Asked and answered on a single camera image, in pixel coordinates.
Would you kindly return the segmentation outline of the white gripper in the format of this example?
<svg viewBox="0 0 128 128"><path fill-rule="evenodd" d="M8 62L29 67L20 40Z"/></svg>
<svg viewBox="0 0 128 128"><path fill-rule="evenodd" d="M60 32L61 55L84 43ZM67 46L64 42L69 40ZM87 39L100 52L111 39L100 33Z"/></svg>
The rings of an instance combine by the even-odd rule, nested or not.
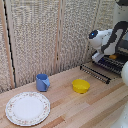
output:
<svg viewBox="0 0 128 128"><path fill-rule="evenodd" d="M93 60L94 62L98 62L103 56L104 56L103 53L100 53L99 51L97 51L97 52L92 56L92 60Z"/></svg>

